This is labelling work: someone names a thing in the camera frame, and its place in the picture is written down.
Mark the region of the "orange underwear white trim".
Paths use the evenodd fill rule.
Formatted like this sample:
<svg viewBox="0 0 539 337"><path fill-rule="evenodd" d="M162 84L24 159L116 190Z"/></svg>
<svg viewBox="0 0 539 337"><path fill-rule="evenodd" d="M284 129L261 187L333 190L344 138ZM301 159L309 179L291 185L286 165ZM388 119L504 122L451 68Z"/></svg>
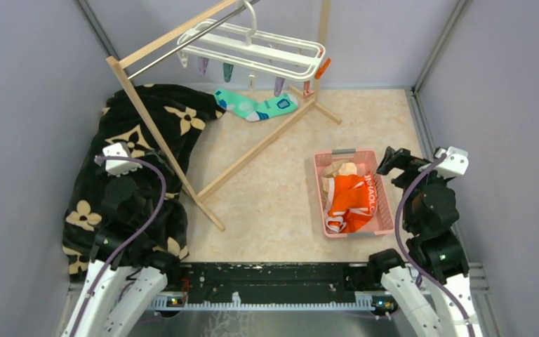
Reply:
<svg viewBox="0 0 539 337"><path fill-rule="evenodd" d="M335 233L358 232L378 210L378 193L370 173L326 178L325 226Z"/></svg>

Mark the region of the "pink perforated plastic basket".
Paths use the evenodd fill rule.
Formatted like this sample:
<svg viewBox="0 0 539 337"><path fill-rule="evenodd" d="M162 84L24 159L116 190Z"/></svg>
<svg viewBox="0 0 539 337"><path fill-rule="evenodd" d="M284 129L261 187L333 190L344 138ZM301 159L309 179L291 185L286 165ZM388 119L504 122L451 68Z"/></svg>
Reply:
<svg viewBox="0 0 539 337"><path fill-rule="evenodd" d="M326 197L321 195L321 172L330 164L338 160L348 160L357 166L357 175L363 176L370 173L374 180L378 193L378 210L373 219L363 226L358 232L335 233L325 226ZM385 189L384 178L376 173L378 161L373 150L332 150L328 152L318 152L314 155L314 167L317 177L317 189L319 194L319 204L321 211L321 226L324 234L329 238L351 238L361 236L379 236L389 234L394 231L392 215L390 213L390 203Z"/></svg>

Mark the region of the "wooden drying rack frame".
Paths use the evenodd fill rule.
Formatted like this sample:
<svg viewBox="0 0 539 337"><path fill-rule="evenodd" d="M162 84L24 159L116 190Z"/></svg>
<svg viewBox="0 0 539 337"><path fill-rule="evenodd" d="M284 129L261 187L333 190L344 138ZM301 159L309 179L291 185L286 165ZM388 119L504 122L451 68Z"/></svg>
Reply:
<svg viewBox="0 0 539 337"><path fill-rule="evenodd" d="M142 99L138 95L134 85L132 84L132 79L139 76L148 69L154 67L158 63L167 59L171 55L176 54L181 47L176 46L171 51L152 61L150 64L144 66L142 69L138 70L132 75L126 73L126 68L134 64L135 62L143 59L145 56L153 53L162 46L170 43L171 41L178 39L183 33L188 29L193 28L195 25L204 21L205 19L214 19L220 21L228 21L234 16L241 13L239 10L239 1L230 1L224 0L219 1L218 3L211 6L209 9L204 12L194 16L189 19L187 22L184 22L175 29L165 33L154 41L146 44L142 48L133 52L132 54L126 56L122 60L117 60L115 57L110 56L107 58L107 63L111 67L115 77L121 84L126 95L129 97L134 108L140 115L142 121L145 123L147 129L152 134L153 138L156 140L159 147L162 149L163 153L166 155L167 160L172 166L173 170L179 177L182 182L184 191L191 197L194 203L203 211L207 217L215 224L219 231L225 231L225 226L218 220L218 218L204 205L205 198L211 196L217 189L226 183L232 176L238 173L245 165L252 161L256 156L258 156L264 149L276 141L281 135L283 135L292 125L299 121L307 112L312 109L319 110L324 116L328 117L331 121L334 121L336 124L341 124L342 119L335 113L332 113L326 109L323 105L319 104L317 98L320 92L320 79L312 79L312 90L314 94L308 99L302 97L302 90L298 90L295 86L290 86L290 90L294 92L299 98L304 100L304 104L297 111L292 113L290 117L285 119L282 124L280 124L276 130L270 133L268 136L263 138L256 146L252 147L246 154L244 154L240 159L238 159L233 165L227 168L223 173L221 173L214 181L208 184L200 192L195 192L191 183L188 181L188 178L185 172L180 168L180 165L175 158L174 154L171 151L171 148L164 140L161 131L155 124L153 118L151 117L149 111L145 107ZM320 10L320 19L319 19L319 29L318 29L318 43L324 45L327 40L328 34L328 24L331 13L331 2L322 1L321 10Z"/></svg>

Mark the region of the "white plastic clip hanger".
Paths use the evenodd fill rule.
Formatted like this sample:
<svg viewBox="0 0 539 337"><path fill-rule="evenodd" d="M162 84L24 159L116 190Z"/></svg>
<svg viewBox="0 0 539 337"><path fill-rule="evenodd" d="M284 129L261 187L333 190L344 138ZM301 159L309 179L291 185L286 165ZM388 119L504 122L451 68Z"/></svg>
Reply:
<svg viewBox="0 0 539 337"><path fill-rule="evenodd" d="M324 45L262 31L258 29L253 2L238 4L241 12L250 14L250 25L205 19L178 38L180 51L290 81L314 79L319 66L328 58Z"/></svg>

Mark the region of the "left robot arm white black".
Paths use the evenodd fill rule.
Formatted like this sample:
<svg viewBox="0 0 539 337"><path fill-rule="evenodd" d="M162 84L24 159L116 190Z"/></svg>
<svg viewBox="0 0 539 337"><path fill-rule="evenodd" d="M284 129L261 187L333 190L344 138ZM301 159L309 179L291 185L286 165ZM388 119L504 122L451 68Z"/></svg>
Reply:
<svg viewBox="0 0 539 337"><path fill-rule="evenodd" d="M186 227L155 153L118 142L89 156L64 215L62 249L83 287L63 335L128 335L158 292L180 286Z"/></svg>

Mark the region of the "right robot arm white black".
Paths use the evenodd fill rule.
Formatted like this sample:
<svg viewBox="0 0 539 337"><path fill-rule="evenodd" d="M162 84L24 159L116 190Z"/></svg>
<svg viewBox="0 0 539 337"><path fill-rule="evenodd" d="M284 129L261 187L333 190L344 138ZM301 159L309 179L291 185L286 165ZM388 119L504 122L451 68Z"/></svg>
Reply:
<svg viewBox="0 0 539 337"><path fill-rule="evenodd" d="M368 283L386 290L417 336L481 336L470 291L470 267L452 231L459 220L457 200L448 183L463 176L468 152L436 149L432 159L415 157L405 148L387 147L377 169L402 189L394 215L398 249L375 253L368 260Z"/></svg>

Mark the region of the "black floral blanket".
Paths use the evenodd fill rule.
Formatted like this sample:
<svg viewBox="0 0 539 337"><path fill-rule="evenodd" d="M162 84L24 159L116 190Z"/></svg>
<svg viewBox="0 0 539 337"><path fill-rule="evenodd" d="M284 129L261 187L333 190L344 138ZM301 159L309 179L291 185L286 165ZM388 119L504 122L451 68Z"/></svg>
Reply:
<svg viewBox="0 0 539 337"><path fill-rule="evenodd" d="M177 84L145 84L136 91L183 171L206 125L226 112L213 95ZM69 264L71 282L82 282L87 274L89 253L101 228L117 232L124 224L102 205L106 185L114 180L94 159L108 145L123 143L133 158L137 152L161 150L124 90L106 102L86 158L74 181L65 211L62 250ZM182 182L173 176L166 181L165 202L152 224L132 247L140 253L164 251L182 260L188 255L187 214L180 203Z"/></svg>

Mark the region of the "beige cloth in basket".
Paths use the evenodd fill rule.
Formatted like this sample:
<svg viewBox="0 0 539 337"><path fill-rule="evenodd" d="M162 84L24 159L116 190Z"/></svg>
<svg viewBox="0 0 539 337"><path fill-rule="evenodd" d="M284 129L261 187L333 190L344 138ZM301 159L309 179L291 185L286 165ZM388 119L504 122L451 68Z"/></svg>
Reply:
<svg viewBox="0 0 539 337"><path fill-rule="evenodd" d="M356 164L348 160L338 160L328 165L320 174L321 181L321 195L326 197L328 195L329 186L328 179L335 178L336 176L348 176L356 175Z"/></svg>

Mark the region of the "white clothes peg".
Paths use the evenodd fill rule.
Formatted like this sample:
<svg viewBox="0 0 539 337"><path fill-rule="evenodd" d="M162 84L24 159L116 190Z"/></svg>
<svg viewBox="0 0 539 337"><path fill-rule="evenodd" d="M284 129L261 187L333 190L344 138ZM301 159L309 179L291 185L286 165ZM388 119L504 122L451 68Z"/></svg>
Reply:
<svg viewBox="0 0 539 337"><path fill-rule="evenodd" d="M189 54L184 52L183 50L178 51L176 54L182 67L184 69L187 69L189 65Z"/></svg>
<svg viewBox="0 0 539 337"><path fill-rule="evenodd" d="M248 89L252 91L255 88L255 75L249 74L248 75Z"/></svg>

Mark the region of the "green patterned sock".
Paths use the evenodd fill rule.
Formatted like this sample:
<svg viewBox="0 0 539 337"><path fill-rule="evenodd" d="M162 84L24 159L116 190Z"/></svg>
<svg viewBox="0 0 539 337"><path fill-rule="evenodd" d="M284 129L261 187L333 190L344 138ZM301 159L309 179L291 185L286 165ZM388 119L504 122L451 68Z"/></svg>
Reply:
<svg viewBox="0 0 539 337"><path fill-rule="evenodd" d="M299 108L297 98L289 93L256 101L232 91L217 89L213 92L213 97L225 110L251 122L290 114Z"/></svg>

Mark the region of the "teal clothes peg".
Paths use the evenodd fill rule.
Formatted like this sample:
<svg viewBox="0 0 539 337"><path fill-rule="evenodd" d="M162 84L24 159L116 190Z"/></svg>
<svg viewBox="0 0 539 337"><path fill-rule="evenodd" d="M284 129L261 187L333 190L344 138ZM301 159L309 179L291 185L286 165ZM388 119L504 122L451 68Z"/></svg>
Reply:
<svg viewBox="0 0 539 337"><path fill-rule="evenodd" d="M234 65L224 62L222 64L222 76L225 83L231 82Z"/></svg>

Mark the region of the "salmon pink clothes peg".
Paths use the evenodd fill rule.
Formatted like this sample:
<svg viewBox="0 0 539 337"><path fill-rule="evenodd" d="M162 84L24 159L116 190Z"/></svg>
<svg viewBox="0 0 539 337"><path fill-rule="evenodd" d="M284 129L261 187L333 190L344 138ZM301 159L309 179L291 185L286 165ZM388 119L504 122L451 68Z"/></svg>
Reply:
<svg viewBox="0 0 539 337"><path fill-rule="evenodd" d="M302 97L304 99L308 99L312 97L313 94L314 94L314 91L312 90L312 82L305 81L302 86Z"/></svg>

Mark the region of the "orange clothes peg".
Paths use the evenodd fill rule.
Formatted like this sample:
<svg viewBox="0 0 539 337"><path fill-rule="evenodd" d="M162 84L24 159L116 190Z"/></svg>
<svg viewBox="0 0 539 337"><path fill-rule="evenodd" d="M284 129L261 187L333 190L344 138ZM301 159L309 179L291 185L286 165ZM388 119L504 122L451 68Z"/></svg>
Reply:
<svg viewBox="0 0 539 337"><path fill-rule="evenodd" d="M328 67L330 66L330 63L331 63L331 59L327 58L325 62L321 66L319 66L317 72L314 75L314 78L319 80L323 76L325 71L328 69Z"/></svg>

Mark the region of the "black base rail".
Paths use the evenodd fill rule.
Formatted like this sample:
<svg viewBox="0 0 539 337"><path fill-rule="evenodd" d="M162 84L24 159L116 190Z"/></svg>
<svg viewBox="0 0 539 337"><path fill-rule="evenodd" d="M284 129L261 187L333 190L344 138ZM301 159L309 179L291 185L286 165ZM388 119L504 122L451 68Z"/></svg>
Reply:
<svg viewBox="0 0 539 337"><path fill-rule="evenodd" d="M365 263L183 263L149 309L355 311L393 315L398 305Z"/></svg>

